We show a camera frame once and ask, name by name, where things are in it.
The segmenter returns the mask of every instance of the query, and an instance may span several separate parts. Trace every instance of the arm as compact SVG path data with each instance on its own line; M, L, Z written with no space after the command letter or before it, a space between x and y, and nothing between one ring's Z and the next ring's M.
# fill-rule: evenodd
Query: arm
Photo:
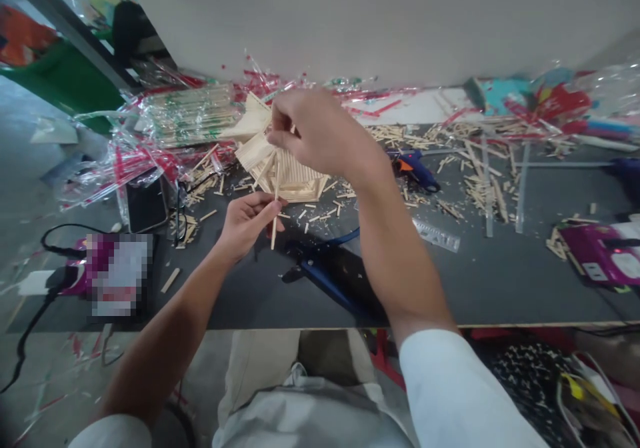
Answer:
M291 124L296 135L289 132ZM426 328L457 332L389 159L366 130L324 90L287 91L274 100L268 139L290 150L302 164L342 176L353 186L367 276L398 345Z
M153 426L200 346L222 282L286 204L280 201L256 192L230 202L218 242L128 348L107 388L98 419L126 414ZM280 220L277 229L284 230Z

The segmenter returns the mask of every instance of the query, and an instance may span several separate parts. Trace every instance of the hand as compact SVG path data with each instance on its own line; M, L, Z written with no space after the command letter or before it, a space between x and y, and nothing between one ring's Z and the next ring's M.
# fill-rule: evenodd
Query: hand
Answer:
M286 200L276 200L272 194L262 191L233 200L227 207L225 226L211 255L230 265L236 264L251 250L264 228L268 228L267 236L271 236L273 218L288 204ZM276 230L285 230L279 219L276 219Z
M324 89L298 89L276 96L267 140L288 149L303 165L346 178L372 179L389 158L368 132ZM295 125L297 133L290 132Z

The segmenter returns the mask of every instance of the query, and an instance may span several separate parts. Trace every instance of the floor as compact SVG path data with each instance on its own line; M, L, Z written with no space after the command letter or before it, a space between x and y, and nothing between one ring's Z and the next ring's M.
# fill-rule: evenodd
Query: floor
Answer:
M11 378L19 338L5 333L22 301L12 284L31 271L60 263L53 255L39 253L39 239L46 229L87 216L82 208L61 213L51 188L40 177L76 151L97 159L105 150L105 140L90 131L80 132L78 145L30 144L38 116L65 118L0 77L0 385ZM119 352L134 336L115 333L109 346ZM21 377L0 396L0 447L64 447L90 422L117 366L116 362L102 367L99 359L89 360L96 340L94 333L30 336ZM185 409L202 447L210 445L217 428L230 348L231 332L208 332L183 381ZM387 404L415 440L406 395L382 373L378 378Z

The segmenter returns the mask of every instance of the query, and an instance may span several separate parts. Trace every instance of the gray pants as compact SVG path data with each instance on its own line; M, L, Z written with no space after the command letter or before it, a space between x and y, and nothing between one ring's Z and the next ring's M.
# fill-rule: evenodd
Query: gray pants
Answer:
M236 331L225 376L226 392L218 405L220 428L257 391L282 385L296 361L309 376L338 385L375 382L369 350L356 329Z

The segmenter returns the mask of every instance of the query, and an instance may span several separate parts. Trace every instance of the table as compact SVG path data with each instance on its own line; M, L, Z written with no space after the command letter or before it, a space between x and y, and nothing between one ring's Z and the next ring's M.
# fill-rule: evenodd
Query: table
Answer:
M571 161L602 161L618 156L616 152L582 147L572 154ZM423 162L435 171L440 157L433 155ZM505 175L508 168L491 158L491 166ZM556 161L532 157L531 161ZM204 202L195 206L193 215L204 216L213 209L218 214L202 222L196 241L185 250L174 250L163 232L154 265L154 280L150 291L152 313L156 313L180 288L189 273L198 265L220 234L225 206L246 191L234 192L232 185L246 176L234 168L225 183L226 197L208 192ZM447 165L437 175L443 190L438 197L445 201L465 198L460 186L459 163ZM335 206L332 191L325 193L317 204L316 213L325 213ZM346 202L340 219L329 223L314 222L309 234L319 239L344 235L358 226L356 199ZM616 294L604 289L583 286L572 266L562 262L545 246L554 223L574 213L586 215L590 203L598 204L594 218L613 223L616 215L632 211L619 182L600 169L530 169L527 178L524 234L515 232L513 224L495 222L494 236L484 236L484 217L477 210L463 210L466 220L457 223L450 215L440 213L431 205L410 208L416 216L449 233L460 236L458 253L440 247L429 252L438 267L442 284L455 320L464 327L509 325L581 325L620 323L640 320L640 297L634 292ZM509 200L509 211L515 203ZM286 234L279 234L277 247L289 237L303 237L305 222L297 216L305 208L301 203L286 209L292 218L284 219ZM77 210L78 221L96 227L110 227L117 219L114 204L98 204L88 210ZM70 242L81 232L66 233ZM359 241L349 242L349 248L359 253ZM50 260L52 267L61 259ZM354 317L312 282L303 278L284 284L280 277L294 265L286 253L271 251L269 241L261 237L252 252L229 274L209 322L209 329L282 329L282 328L345 328L361 327L363 320ZM160 293L174 268L181 272L166 294ZM11 324L10 332L24 330L41 303L28 299ZM99 331L101 325L88 325L88 303L76 298L58 298L45 313L36 331ZM120 327L140 330L142 325Z

